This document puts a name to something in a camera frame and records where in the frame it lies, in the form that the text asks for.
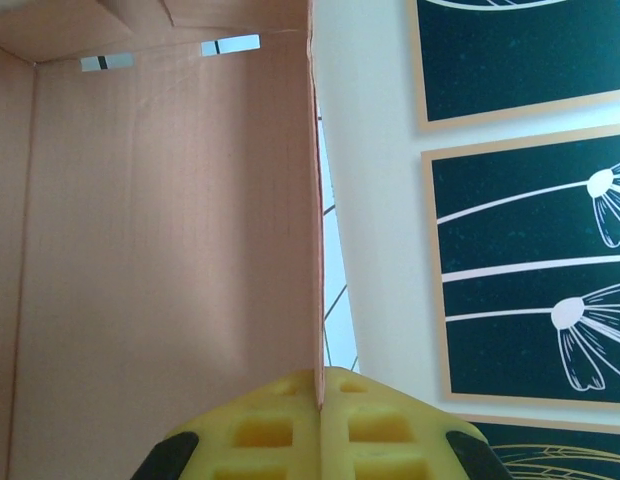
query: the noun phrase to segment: dark green print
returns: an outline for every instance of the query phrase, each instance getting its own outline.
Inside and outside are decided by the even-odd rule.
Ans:
[[[620,90],[620,0],[416,1],[430,121]]]
[[[620,480],[620,435],[475,423],[515,480]]]
[[[432,169],[452,392],[620,403],[620,135]]]

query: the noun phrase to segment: gold line drawing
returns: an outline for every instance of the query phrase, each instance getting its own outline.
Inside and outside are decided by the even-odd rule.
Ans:
[[[620,455],[592,448],[552,444],[511,444],[492,447],[515,480],[620,480],[557,462],[586,460],[620,465]]]

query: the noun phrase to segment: cardboard box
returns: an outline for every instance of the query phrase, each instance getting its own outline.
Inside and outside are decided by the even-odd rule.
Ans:
[[[308,0],[0,16],[0,479],[129,478],[291,371],[322,395]],[[260,34],[254,51],[201,42]],[[132,54],[128,68],[80,59]]]

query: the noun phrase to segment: framed picture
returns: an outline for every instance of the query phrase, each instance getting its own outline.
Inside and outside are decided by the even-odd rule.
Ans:
[[[620,427],[464,418],[486,436],[515,480],[620,480]]]
[[[446,397],[620,407],[620,125],[422,158]]]
[[[406,0],[422,129],[620,100],[620,0]]]

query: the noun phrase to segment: cardboard box wall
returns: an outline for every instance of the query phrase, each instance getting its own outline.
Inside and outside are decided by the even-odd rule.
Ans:
[[[1,480],[129,478],[182,421],[297,369],[321,386],[308,11],[0,17]],[[201,57],[251,32],[260,49]],[[134,66],[82,72],[118,52]]]

